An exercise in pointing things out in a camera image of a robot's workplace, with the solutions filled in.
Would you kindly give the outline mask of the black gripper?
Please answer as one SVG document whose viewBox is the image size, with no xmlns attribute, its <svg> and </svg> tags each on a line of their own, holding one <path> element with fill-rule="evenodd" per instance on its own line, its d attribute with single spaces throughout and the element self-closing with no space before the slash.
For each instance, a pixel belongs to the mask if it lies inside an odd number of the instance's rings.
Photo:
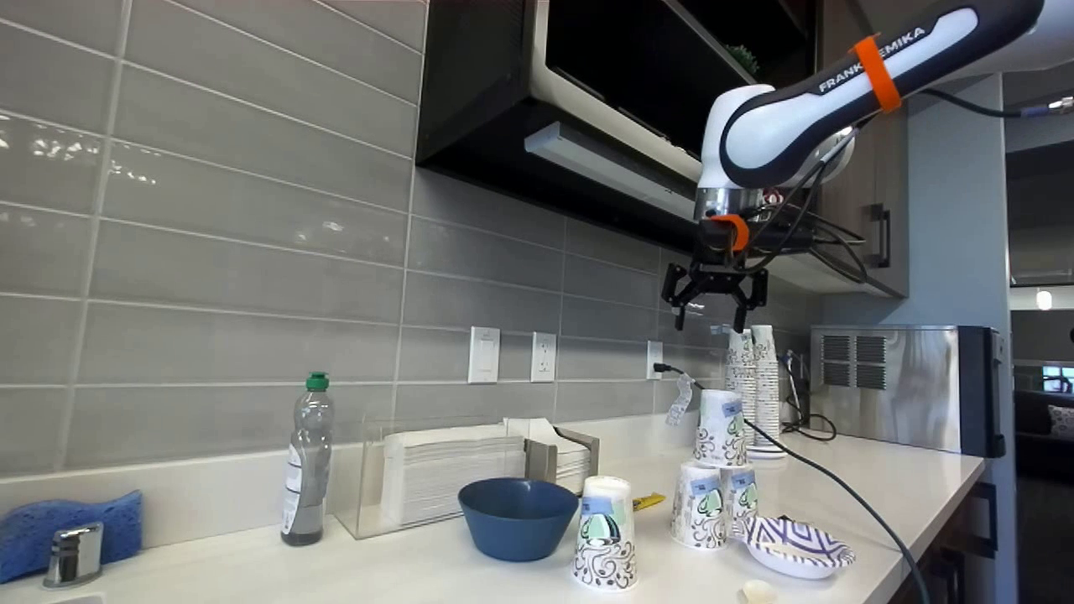
<svg viewBox="0 0 1074 604">
<path fill-rule="evenodd" d="M 770 273 L 746 264 L 748 244 L 753 228 L 742 214 L 709 214 L 699 221 L 692 262 L 665 267 L 663 298 L 674 310 L 674 328 L 686 328 L 687 301 L 701 293 L 731 296 L 731 328 L 746 328 L 748 311 L 770 301 Z"/>
</svg>

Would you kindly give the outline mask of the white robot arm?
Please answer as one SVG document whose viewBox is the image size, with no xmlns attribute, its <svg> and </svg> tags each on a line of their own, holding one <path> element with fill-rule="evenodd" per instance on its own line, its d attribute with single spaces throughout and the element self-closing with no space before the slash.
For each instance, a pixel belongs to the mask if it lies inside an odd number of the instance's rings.
<svg viewBox="0 0 1074 604">
<path fill-rule="evenodd" d="M 918 95 L 937 96 L 945 82 L 1067 58 L 1071 0 L 937 0 L 797 83 L 723 92 L 701 135 L 695 243 L 663 286 L 674 324 L 699 296 L 729 296 L 731 324 L 746 328 L 748 311 L 770 301 L 770 264 L 818 244 L 817 190 L 872 116 L 900 114 Z"/>
</svg>

